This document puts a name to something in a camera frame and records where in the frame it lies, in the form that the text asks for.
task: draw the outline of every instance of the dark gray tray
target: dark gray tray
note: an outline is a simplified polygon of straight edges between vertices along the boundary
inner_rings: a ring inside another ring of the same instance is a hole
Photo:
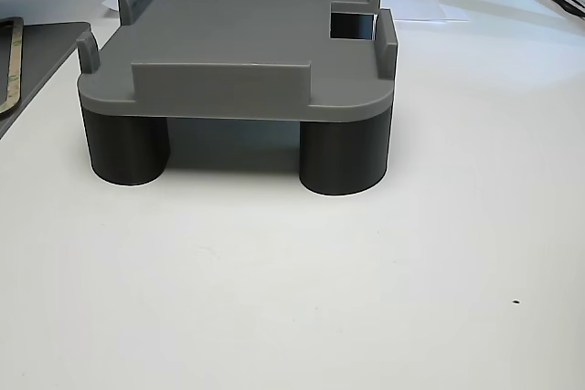
[[[73,52],[77,38],[89,29],[85,22],[25,26],[20,103],[8,115],[0,116],[0,138]],[[0,103],[6,100],[11,36],[10,27],[0,28]]]

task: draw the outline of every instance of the black cylindrical leg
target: black cylindrical leg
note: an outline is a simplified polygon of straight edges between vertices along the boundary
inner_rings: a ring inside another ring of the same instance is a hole
[[[354,194],[379,182],[391,120],[392,107],[364,121],[301,122],[301,182],[324,195]]]
[[[91,167],[102,179],[124,185],[158,177],[170,153],[166,118],[105,116],[81,107]]]

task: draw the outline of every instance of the beige gasket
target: beige gasket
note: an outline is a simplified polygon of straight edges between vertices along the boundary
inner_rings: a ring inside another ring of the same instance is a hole
[[[13,109],[20,102],[20,74],[22,67],[22,33],[24,22],[21,17],[0,20],[0,26],[12,22],[12,41],[10,42],[10,60],[8,62],[8,87],[6,101],[0,104],[0,116]]]

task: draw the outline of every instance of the gray plastic platform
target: gray plastic platform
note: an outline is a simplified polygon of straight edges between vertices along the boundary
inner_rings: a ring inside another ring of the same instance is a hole
[[[320,194],[383,177],[398,42],[380,0],[118,2],[121,27],[103,49],[91,33],[78,42],[102,179],[155,179],[170,153],[168,117],[300,121],[299,176]]]
[[[120,0],[122,26],[101,66],[81,75],[81,103],[107,115],[364,120],[393,99],[390,12],[379,12],[374,42],[330,38],[330,20],[378,9],[379,0]]]

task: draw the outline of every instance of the white desk surface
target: white desk surface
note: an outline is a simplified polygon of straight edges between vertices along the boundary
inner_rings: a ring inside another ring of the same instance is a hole
[[[101,1],[0,15],[103,44]],[[585,388],[585,23],[442,1],[472,21],[399,24],[388,174],[346,197],[293,124],[177,124],[158,180],[103,182],[72,55],[0,141],[0,388]]]

